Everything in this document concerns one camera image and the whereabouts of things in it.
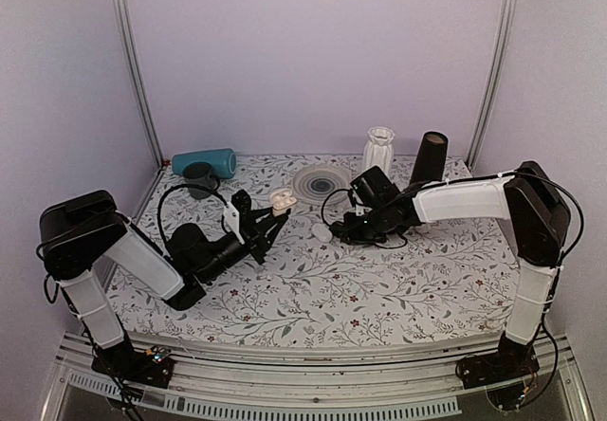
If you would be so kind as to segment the beige earbud charging case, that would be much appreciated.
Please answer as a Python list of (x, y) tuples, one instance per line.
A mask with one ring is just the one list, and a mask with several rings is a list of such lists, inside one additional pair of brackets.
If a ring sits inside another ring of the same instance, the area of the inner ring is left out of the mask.
[(269, 202), (274, 216), (288, 212), (297, 204), (297, 198), (289, 188), (282, 188), (269, 195)]

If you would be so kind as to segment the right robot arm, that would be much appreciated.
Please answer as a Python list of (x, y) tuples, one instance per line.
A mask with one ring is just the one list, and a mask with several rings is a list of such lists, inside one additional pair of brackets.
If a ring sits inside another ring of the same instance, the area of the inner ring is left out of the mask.
[(491, 218), (510, 222), (519, 261), (511, 314), (496, 352), (460, 359), (455, 372), (467, 389), (532, 375), (539, 370), (534, 341), (545, 326), (565, 257), (571, 212), (563, 192), (540, 165), (524, 162), (505, 174), (448, 181), (444, 165), (415, 170), (401, 190), (378, 167), (350, 184), (357, 215), (347, 212), (329, 230), (349, 245), (382, 244), (389, 234), (451, 219)]

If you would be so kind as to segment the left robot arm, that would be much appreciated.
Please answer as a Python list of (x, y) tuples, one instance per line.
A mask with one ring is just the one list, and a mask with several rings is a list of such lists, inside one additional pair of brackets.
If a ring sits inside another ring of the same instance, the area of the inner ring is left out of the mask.
[(36, 252), (46, 273), (88, 332), (94, 347), (93, 371), (117, 380), (165, 389), (175, 363), (169, 350), (137, 351), (111, 307), (94, 264), (107, 258), (147, 285), (169, 307), (186, 311), (206, 294), (206, 286), (241, 260), (265, 260), (289, 214), (255, 210), (245, 191), (223, 203), (220, 239), (209, 240), (195, 223), (175, 229), (157, 246), (122, 215), (113, 196), (100, 190), (53, 205), (41, 214)]

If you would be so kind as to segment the white oval earbud case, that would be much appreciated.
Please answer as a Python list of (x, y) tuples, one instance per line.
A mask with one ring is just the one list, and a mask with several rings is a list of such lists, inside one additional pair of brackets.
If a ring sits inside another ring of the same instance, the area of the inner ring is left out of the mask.
[(330, 243), (333, 239), (331, 230), (323, 224), (314, 224), (311, 227), (313, 236), (322, 243)]

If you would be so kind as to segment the spiral patterned plate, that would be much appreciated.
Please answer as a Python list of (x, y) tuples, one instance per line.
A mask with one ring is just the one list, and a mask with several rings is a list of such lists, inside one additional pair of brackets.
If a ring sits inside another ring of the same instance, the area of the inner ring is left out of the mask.
[(331, 206), (343, 202), (350, 188), (351, 173), (340, 166), (316, 164), (301, 168), (291, 181), (295, 197), (305, 204)]

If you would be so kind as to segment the teal cylindrical speaker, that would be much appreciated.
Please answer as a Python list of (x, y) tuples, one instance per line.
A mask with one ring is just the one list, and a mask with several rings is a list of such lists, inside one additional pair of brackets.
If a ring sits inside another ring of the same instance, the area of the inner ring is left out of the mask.
[(236, 173), (236, 153), (231, 148), (212, 149), (178, 154), (172, 157), (174, 174), (183, 175), (184, 170), (194, 163), (207, 163), (214, 174), (221, 179), (232, 179)]

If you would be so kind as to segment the white ribbed vase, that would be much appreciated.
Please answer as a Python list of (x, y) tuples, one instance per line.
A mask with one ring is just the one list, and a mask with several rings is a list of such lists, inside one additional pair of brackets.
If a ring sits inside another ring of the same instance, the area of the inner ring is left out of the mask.
[(379, 167), (386, 176), (392, 169), (395, 132), (386, 127), (372, 127), (368, 130), (368, 140), (364, 146), (361, 171)]

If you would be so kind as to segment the dark grey mug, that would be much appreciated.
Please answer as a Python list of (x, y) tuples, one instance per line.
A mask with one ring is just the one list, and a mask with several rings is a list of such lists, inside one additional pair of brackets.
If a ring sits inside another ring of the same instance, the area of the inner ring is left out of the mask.
[[(216, 192), (219, 189), (219, 178), (214, 174), (212, 165), (206, 162), (195, 162), (184, 168), (182, 173), (188, 184), (204, 187)], [(195, 200), (203, 200), (211, 195), (207, 191), (189, 188), (190, 196)]]

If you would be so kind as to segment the black cylindrical cup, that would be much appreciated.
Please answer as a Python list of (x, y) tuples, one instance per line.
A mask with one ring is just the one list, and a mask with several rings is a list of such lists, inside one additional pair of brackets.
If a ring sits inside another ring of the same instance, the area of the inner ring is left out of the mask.
[(443, 178), (449, 140), (435, 131), (426, 132), (415, 158), (410, 184), (440, 181)]

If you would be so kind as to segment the floral patterned table mat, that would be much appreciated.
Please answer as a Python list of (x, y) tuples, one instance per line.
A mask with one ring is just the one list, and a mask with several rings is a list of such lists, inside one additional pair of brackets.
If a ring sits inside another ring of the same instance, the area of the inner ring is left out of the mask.
[[(178, 312), (117, 269), (107, 295), (130, 331), (232, 345), (368, 347), (500, 333), (518, 281), (515, 255), (496, 222), (450, 220), (409, 230), (386, 248), (316, 239), (345, 199), (299, 203), (262, 265), (246, 259), (196, 306)], [(258, 281), (271, 274), (272, 281)]]

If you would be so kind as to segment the front aluminium rail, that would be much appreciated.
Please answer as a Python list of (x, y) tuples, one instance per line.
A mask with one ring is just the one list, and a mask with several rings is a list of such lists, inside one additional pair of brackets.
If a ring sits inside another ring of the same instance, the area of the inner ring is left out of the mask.
[(136, 386), (144, 420), (598, 420), (565, 335), (539, 336), (530, 405), (506, 402), (521, 378), (466, 388), (455, 368), (496, 349), (489, 333), (404, 345), (273, 348), (133, 333), (172, 350), (165, 389)]

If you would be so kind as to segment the left aluminium frame post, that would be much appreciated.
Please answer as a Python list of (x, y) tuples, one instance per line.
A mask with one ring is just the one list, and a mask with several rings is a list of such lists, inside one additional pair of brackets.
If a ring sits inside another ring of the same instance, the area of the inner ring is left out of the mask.
[(150, 148), (153, 161), (162, 168), (164, 166), (164, 154), (161, 150), (159, 137), (154, 124), (150, 104), (148, 101), (143, 76), (138, 61), (135, 35), (129, 14), (127, 0), (113, 0), (119, 35), (124, 51), (130, 82), (133, 86), (138, 112), (142, 121), (144, 135)]

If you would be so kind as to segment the aluminium frame post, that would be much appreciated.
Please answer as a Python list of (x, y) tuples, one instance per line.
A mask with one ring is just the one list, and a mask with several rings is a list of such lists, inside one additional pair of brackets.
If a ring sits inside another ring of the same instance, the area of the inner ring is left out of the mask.
[(119, 35), (124, 51), (130, 82), (133, 86), (138, 112), (142, 121), (144, 135), (150, 148), (153, 161), (162, 168), (164, 166), (164, 154), (161, 150), (159, 137), (154, 124), (150, 104), (148, 101), (143, 76), (138, 61), (135, 35), (129, 14), (127, 0), (113, 0)]
[(487, 136), (492, 109), (497, 98), (502, 77), (516, 7), (517, 0), (502, 0), (501, 2), (497, 33), (489, 64), (486, 86), (465, 160), (466, 165), (472, 172), (475, 170), (480, 159), (483, 143)]

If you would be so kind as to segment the right aluminium frame post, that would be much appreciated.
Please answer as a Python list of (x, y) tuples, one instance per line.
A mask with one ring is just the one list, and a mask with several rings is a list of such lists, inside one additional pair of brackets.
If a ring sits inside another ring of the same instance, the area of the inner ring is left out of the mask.
[(492, 109), (497, 98), (502, 77), (516, 7), (517, 0), (502, 0), (501, 2), (497, 33), (489, 64), (486, 86), (465, 160), (466, 165), (472, 172), (475, 170), (480, 159), (483, 143), (487, 136)]

